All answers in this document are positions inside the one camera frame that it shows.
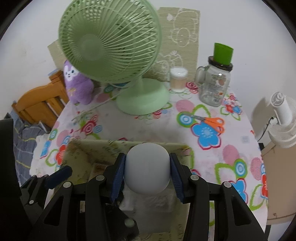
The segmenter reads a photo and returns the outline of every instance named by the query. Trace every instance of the green cup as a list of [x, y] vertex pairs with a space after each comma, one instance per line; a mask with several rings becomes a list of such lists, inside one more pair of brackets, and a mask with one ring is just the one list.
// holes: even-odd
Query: green cup
[[214, 47], [214, 60], [223, 65], [230, 65], [233, 54], [233, 48], [215, 43]]

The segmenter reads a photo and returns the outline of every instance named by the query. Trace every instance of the jar handle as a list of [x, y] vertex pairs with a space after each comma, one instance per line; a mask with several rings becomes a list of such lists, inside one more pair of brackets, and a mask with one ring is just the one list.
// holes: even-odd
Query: jar handle
[[205, 76], [203, 78], [199, 78], [199, 73], [200, 71], [205, 71], [206, 66], [200, 66], [197, 68], [196, 70], [196, 74], [195, 74], [195, 80], [194, 82], [200, 87], [202, 86], [202, 84], [205, 82]]

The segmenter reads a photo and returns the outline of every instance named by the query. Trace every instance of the purple plush toy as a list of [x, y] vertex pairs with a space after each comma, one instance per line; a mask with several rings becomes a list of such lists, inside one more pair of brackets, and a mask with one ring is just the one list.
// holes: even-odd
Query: purple plush toy
[[78, 102], [89, 104], [94, 90], [94, 83], [91, 79], [75, 69], [68, 60], [64, 63], [64, 77], [69, 100], [73, 104]]

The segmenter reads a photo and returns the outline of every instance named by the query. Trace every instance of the black cable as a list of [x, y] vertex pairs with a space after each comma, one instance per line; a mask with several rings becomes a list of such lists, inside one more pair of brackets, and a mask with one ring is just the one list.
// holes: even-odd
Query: black cable
[[257, 142], [259, 142], [259, 141], [261, 140], [261, 138], [264, 136], [264, 134], [265, 134], [265, 132], [266, 132], [266, 130], [267, 130], [269, 124], [270, 124], [270, 121], [273, 120], [273, 119], [274, 119], [273, 117], [271, 117], [271, 118], [269, 119], [269, 121], [268, 121], [268, 123], [267, 123], [267, 125], [266, 125], [266, 128], [265, 128], [265, 130], [263, 131], [262, 136], [260, 137], [260, 139], [259, 139]]

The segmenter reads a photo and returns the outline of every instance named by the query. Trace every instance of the scissors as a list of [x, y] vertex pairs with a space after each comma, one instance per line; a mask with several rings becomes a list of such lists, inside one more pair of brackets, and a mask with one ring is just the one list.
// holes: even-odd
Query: scissors
[[224, 133], [224, 124], [225, 124], [225, 121], [222, 119], [222, 118], [208, 118], [208, 117], [201, 117], [201, 116], [198, 116], [198, 115], [190, 115], [190, 114], [184, 114], [188, 117], [191, 117], [191, 118], [194, 118], [194, 119], [197, 119], [199, 121], [202, 121], [206, 124], [208, 124], [209, 126], [211, 126], [212, 128], [214, 128], [215, 131], [217, 131], [218, 133], [222, 134]]

